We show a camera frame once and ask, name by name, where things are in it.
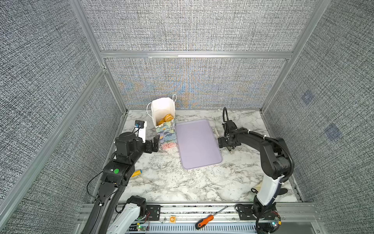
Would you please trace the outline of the floral paper gift bag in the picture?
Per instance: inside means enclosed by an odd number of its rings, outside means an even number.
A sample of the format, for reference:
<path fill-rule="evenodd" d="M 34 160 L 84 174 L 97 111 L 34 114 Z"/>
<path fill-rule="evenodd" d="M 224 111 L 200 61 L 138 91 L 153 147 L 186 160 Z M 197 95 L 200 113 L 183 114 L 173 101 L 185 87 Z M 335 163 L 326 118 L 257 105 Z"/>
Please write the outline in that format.
<path fill-rule="evenodd" d="M 159 99 L 155 99 L 146 107 L 146 112 L 151 117 L 157 134 L 160 135 L 159 142 L 163 150 L 169 150 L 177 147 L 177 134 L 175 129 L 176 100 L 177 95 L 174 94 L 172 98 L 162 97 Z M 158 126 L 158 122 L 167 114 L 173 115 L 174 119 Z"/>

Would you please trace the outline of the round scored bun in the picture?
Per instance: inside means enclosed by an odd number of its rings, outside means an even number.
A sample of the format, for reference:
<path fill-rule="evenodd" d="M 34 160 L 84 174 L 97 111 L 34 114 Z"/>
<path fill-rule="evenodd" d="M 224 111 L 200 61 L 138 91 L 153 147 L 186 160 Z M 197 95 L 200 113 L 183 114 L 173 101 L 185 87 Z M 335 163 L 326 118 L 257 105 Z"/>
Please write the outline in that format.
<path fill-rule="evenodd" d="M 159 126 L 159 125 L 162 125 L 163 123 L 165 123 L 165 120 L 164 120 L 164 119 L 161 119 L 161 120 L 158 122 L 157 125 Z"/>

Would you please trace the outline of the twisted braid bread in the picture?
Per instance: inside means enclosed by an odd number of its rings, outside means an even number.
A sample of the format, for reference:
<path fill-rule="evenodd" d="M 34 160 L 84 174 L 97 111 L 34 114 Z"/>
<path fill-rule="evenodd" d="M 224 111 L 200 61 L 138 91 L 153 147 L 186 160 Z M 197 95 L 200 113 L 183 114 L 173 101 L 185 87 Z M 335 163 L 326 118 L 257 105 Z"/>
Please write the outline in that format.
<path fill-rule="evenodd" d="M 167 114 L 167 115 L 163 118 L 163 120 L 164 120 L 165 122 L 169 122 L 169 121 L 171 121 L 171 120 L 173 120 L 173 119 L 174 119 L 174 116 L 171 115 L 171 114 Z"/>

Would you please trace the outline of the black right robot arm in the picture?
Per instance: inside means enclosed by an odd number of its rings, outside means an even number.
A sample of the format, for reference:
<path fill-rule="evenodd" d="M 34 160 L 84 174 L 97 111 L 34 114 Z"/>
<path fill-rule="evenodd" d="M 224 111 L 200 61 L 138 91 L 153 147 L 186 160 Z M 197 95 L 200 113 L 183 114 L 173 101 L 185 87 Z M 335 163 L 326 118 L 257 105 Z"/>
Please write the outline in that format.
<path fill-rule="evenodd" d="M 264 172 L 262 185 L 254 198 L 252 213 L 255 217 L 274 209 L 274 202 L 279 195 L 281 186 L 288 181 L 294 171 L 294 163 L 282 138 L 271 138 L 239 128 L 228 117 L 228 111 L 223 109 L 224 136 L 218 138 L 219 148 L 232 151 L 238 146 L 247 145 L 260 153 L 261 168 Z"/>

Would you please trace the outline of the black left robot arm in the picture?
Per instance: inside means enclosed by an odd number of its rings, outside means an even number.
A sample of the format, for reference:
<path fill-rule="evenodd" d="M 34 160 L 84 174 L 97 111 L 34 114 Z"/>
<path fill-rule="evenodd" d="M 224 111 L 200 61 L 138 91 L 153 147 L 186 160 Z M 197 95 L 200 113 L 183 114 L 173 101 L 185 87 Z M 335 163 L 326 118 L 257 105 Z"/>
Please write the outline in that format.
<path fill-rule="evenodd" d="M 82 231 L 83 234 L 105 234 L 110 225 L 116 206 L 129 180 L 135 172 L 135 164 L 144 153 L 159 150 L 160 136 L 145 140 L 136 133 L 125 132 L 116 140 L 116 151 L 102 172 L 95 204 Z"/>

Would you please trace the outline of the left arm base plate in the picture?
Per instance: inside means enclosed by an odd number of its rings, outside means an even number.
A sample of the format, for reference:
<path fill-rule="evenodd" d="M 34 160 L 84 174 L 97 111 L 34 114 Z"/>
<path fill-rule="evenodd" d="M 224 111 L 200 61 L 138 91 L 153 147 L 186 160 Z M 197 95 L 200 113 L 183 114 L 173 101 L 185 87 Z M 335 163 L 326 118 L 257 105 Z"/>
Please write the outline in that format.
<path fill-rule="evenodd" d="M 146 220 L 159 221 L 161 215 L 161 205 L 147 205 L 146 206 Z"/>

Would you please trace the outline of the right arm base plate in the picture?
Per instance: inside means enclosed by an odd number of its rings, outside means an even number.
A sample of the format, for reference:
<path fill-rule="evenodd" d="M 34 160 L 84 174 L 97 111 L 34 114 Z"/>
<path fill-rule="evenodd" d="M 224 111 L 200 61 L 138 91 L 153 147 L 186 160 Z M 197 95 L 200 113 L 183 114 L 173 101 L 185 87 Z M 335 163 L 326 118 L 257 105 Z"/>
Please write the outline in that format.
<path fill-rule="evenodd" d="M 274 220 L 279 219 L 280 215 L 276 209 L 276 203 L 273 203 L 268 209 L 262 214 L 260 220 Z M 236 204 L 234 206 L 235 211 L 238 213 L 240 220 L 256 220 L 257 215 L 260 215 L 264 210 L 265 206 L 260 203 L 253 205 L 251 204 Z"/>

